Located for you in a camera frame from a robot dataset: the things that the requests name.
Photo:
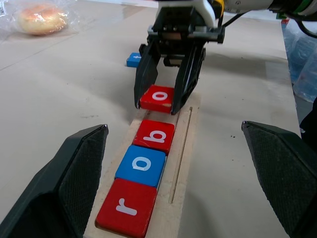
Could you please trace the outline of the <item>red tile letter o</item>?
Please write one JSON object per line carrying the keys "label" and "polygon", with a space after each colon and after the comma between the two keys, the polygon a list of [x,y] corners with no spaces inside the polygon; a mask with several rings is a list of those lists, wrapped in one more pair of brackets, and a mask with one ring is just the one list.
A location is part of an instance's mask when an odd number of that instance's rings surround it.
{"label": "red tile letter o", "polygon": [[140,107],[150,111],[169,114],[171,112],[174,89],[152,85],[140,99]]}

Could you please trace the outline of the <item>wooden letter tray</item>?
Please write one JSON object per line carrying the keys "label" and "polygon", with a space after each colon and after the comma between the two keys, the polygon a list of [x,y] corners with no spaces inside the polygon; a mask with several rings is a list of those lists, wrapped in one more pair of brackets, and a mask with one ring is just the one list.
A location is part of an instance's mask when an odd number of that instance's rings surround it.
{"label": "wooden letter tray", "polygon": [[147,110],[140,110],[137,113],[112,161],[102,165],[100,185],[83,238],[125,238],[97,228],[95,219],[110,190],[121,159],[132,143],[143,119],[175,125],[174,138],[145,238],[178,238],[200,104],[200,94],[192,93],[185,106],[175,116]]}

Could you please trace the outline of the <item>blue tile letter o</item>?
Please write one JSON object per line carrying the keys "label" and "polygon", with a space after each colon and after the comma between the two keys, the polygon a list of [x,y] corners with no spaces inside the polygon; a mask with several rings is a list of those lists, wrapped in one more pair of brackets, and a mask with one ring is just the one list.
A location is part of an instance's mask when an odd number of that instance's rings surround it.
{"label": "blue tile letter o", "polygon": [[165,153],[136,145],[128,147],[115,178],[157,188],[165,165]]}

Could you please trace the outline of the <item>red tile letter r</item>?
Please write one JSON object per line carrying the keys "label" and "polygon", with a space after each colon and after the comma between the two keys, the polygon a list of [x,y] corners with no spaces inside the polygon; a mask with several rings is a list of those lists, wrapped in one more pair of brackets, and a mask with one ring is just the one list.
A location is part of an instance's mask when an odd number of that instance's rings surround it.
{"label": "red tile letter r", "polygon": [[157,197],[155,187],[117,178],[95,219],[98,228],[145,238]]}

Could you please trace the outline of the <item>dark rounded object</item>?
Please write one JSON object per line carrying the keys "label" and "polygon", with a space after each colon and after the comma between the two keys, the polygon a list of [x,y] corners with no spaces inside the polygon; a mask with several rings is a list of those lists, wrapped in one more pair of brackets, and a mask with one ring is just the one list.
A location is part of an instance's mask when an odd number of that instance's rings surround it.
{"label": "dark rounded object", "polygon": [[317,153],[317,108],[302,120],[300,124],[302,140]]}

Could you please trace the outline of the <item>blue tile letter t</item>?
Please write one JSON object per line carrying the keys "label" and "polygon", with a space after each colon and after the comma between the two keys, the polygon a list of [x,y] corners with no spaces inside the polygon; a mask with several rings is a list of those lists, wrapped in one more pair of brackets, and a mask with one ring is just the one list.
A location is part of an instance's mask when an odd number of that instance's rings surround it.
{"label": "blue tile letter t", "polygon": [[128,67],[138,67],[138,64],[141,60],[140,53],[131,53],[128,59],[126,60],[126,65]]}

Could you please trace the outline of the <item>clear bluish plastic bags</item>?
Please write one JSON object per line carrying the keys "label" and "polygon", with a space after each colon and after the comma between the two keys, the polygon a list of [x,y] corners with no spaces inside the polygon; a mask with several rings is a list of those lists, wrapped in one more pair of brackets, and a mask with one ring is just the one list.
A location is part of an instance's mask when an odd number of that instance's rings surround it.
{"label": "clear bluish plastic bags", "polygon": [[303,33],[294,20],[282,26],[293,91],[313,102],[317,97],[317,38]]}

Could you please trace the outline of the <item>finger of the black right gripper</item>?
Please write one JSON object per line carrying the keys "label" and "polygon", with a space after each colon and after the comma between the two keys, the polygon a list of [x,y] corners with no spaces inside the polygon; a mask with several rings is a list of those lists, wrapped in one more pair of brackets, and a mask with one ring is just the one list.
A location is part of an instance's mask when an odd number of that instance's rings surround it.
{"label": "finger of the black right gripper", "polygon": [[148,42],[139,47],[141,60],[136,69],[135,84],[134,84],[134,103],[139,109],[140,100],[153,85],[158,76],[157,65],[161,58],[161,53],[158,48],[158,42]]}
{"label": "finger of the black right gripper", "polygon": [[204,44],[192,44],[181,61],[174,86],[171,114],[177,114],[196,87],[202,62],[206,55]]}

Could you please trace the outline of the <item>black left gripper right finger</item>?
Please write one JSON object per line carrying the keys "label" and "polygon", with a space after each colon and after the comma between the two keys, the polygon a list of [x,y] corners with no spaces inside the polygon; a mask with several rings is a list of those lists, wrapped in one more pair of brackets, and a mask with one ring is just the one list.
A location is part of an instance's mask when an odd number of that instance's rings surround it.
{"label": "black left gripper right finger", "polygon": [[297,134],[244,121],[259,183],[290,238],[317,238],[317,153]]}

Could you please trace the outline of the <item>bread bun in clear bag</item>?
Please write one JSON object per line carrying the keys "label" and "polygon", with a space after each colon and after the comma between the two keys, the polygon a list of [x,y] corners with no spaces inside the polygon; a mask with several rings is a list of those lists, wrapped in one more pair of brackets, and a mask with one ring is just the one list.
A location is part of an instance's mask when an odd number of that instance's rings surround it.
{"label": "bread bun in clear bag", "polygon": [[0,43],[14,33],[46,36],[79,30],[78,0],[0,0]]}

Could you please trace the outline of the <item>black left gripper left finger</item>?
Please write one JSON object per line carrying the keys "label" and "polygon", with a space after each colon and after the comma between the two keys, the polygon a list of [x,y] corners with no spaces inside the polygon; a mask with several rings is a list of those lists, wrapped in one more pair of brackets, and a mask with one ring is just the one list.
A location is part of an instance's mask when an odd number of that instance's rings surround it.
{"label": "black left gripper left finger", "polygon": [[108,127],[65,139],[0,224],[0,238],[83,238],[100,183]]}

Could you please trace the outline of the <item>red tile letter b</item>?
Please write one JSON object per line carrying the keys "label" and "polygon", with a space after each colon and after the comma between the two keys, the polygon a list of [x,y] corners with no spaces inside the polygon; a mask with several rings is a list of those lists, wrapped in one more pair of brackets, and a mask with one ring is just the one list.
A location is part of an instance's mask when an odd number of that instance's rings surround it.
{"label": "red tile letter b", "polygon": [[145,119],[141,122],[132,144],[162,151],[168,155],[174,132],[173,124]]}

